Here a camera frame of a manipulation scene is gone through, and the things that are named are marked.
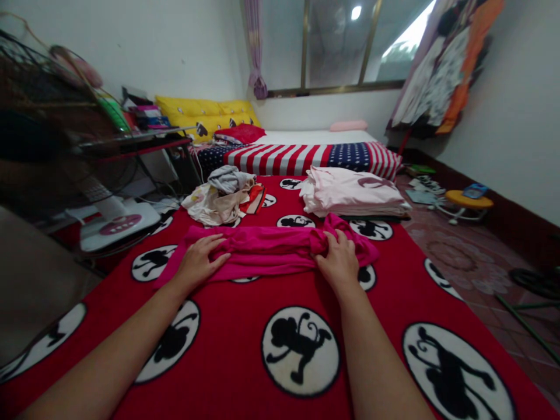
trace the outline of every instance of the window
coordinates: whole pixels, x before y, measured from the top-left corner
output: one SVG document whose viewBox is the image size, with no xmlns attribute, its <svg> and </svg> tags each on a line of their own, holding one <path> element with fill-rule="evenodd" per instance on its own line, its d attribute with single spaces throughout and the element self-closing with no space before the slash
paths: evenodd
<svg viewBox="0 0 560 420">
<path fill-rule="evenodd" d="M 269 96 L 400 88 L 435 0 L 262 0 Z"/>
</svg>

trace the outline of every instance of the white sheet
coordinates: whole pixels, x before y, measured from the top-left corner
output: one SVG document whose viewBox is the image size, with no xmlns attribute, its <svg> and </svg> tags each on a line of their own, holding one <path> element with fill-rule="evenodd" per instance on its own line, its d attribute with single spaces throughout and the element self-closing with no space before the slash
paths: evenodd
<svg viewBox="0 0 560 420">
<path fill-rule="evenodd" d="M 330 145 L 345 143 L 361 143 L 377 141 L 366 131 L 329 131 L 329 130 L 310 130 L 310 131 L 270 131 L 255 141 L 253 144 L 268 145 Z"/>
</svg>

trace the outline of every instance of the yellow stool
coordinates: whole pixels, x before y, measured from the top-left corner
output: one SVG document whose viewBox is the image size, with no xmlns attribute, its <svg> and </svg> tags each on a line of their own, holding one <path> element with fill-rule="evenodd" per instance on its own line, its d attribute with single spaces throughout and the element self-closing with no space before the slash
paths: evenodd
<svg viewBox="0 0 560 420">
<path fill-rule="evenodd" d="M 443 207 L 445 204 L 444 200 L 438 200 L 434 203 L 434 205 L 429 206 L 430 210 L 438 209 L 444 212 L 446 215 L 453 216 L 451 220 L 449 220 L 450 225 L 456 225 L 458 219 L 469 220 L 469 221 L 480 221 L 484 215 L 488 212 L 488 209 L 494 205 L 494 202 L 489 199 L 488 197 L 481 197 L 477 199 L 472 199 L 465 197 L 462 191 L 459 190 L 451 190 L 445 193 L 445 198 L 452 202 L 453 204 L 459 207 L 459 211 L 456 213 L 452 213 L 446 208 Z M 471 209 L 475 210 L 478 215 L 476 217 L 465 217 L 463 213 L 465 210 Z"/>
</svg>

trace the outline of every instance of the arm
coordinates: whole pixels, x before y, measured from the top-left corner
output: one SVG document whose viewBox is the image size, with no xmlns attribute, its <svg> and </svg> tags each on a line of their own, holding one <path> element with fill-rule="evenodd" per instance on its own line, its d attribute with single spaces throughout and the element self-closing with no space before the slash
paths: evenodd
<svg viewBox="0 0 560 420">
<path fill-rule="evenodd" d="M 366 293 L 358 282 L 354 242 L 328 232 L 328 256 L 317 265 L 340 304 L 346 364 L 356 419 L 433 420 L 432 411 L 412 381 Z"/>
<path fill-rule="evenodd" d="M 223 239 L 198 240 L 185 254 L 177 274 L 131 318 L 60 378 L 20 416 L 23 419 L 107 419 L 151 356 L 187 296 L 212 275 L 230 254 L 210 262 L 208 254 Z"/>
</svg>

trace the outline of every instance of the fan base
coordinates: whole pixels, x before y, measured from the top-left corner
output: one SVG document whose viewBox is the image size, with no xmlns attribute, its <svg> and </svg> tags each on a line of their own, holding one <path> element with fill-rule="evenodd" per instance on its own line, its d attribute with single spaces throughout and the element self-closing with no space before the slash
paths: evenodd
<svg viewBox="0 0 560 420">
<path fill-rule="evenodd" d="M 80 248 L 83 252 L 93 252 L 105 248 L 139 230 L 155 225 L 161 216 L 149 203 L 125 204 L 126 216 L 108 222 L 99 217 L 86 223 L 80 230 Z"/>
</svg>

